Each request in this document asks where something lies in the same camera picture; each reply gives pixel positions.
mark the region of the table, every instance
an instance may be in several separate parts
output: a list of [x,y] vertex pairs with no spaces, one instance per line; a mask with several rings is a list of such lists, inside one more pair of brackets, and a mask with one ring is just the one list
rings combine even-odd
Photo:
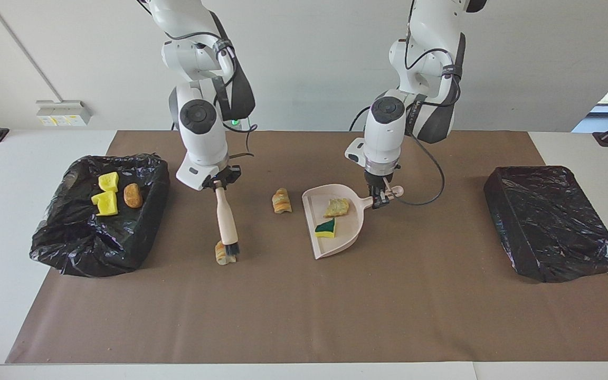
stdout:
[[[26,256],[30,236],[43,215],[58,179],[68,165],[86,154],[104,154],[113,131],[40,132],[15,131],[0,144],[0,364],[3,363],[48,268]],[[593,206],[608,226],[608,149],[589,135],[531,133],[536,147],[549,165],[572,169]],[[386,365],[104,365],[104,366],[0,366],[0,378],[35,374],[50,378],[58,374],[86,377],[115,375],[149,378],[198,375],[220,378],[323,378],[340,373],[360,378],[517,378],[542,373],[543,378],[601,378],[608,376],[608,363],[413,363]]]

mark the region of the yellow sponge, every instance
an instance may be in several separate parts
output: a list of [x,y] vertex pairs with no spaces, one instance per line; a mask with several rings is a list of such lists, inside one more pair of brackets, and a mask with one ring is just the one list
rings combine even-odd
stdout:
[[317,226],[314,234],[316,234],[317,238],[334,238],[336,230],[337,224],[335,219],[332,219],[331,221],[324,222],[323,224]]
[[107,173],[97,178],[97,184],[103,192],[118,192],[119,174],[116,172]]
[[112,216],[119,213],[116,208],[116,193],[104,192],[91,197],[91,202],[97,205],[99,214],[97,216]]

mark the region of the brown table covering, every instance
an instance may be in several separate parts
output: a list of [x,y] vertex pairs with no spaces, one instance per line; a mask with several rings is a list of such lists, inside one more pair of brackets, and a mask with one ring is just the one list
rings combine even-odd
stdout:
[[[178,133],[118,132],[109,155],[156,152],[171,168],[154,248],[117,277],[49,271],[7,363],[608,361],[608,275],[515,274],[488,214],[482,186],[496,166],[543,165],[525,132],[453,132],[430,147],[447,175],[441,199],[367,210],[355,245],[314,260],[301,194],[329,183],[366,194],[343,156],[357,136],[253,133],[256,157],[235,160],[243,177],[227,192],[242,253],[221,267],[213,192],[174,178]],[[227,138],[243,151],[244,135]],[[401,164],[393,184],[406,200],[437,192],[408,139]],[[294,213],[273,213],[278,187]]]

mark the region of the white dustpan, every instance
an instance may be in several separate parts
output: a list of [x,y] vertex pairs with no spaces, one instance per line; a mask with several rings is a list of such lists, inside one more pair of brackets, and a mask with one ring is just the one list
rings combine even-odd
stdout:
[[[393,187],[392,190],[398,197],[403,195],[400,186]],[[329,218],[323,218],[323,215],[332,198],[348,199],[348,214],[336,218],[335,237],[316,237],[316,226],[330,221]],[[361,198],[345,185],[325,185],[306,190],[302,194],[302,202],[316,260],[342,252],[355,243],[363,226],[365,209],[372,207],[372,197]]]

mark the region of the black trash bag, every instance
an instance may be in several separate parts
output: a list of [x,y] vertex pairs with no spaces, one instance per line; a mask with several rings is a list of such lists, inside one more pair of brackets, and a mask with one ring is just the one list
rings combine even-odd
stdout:
[[517,274],[561,283],[608,272],[608,230],[571,170],[497,168],[484,193]]
[[[114,216],[95,216],[91,197],[102,190],[98,177],[119,174]],[[126,205],[123,189],[140,187],[144,204]],[[61,274],[107,277],[137,270],[145,261],[166,207],[170,186],[168,164],[159,156],[86,156],[75,161],[53,195],[46,217],[32,237],[30,258]]]

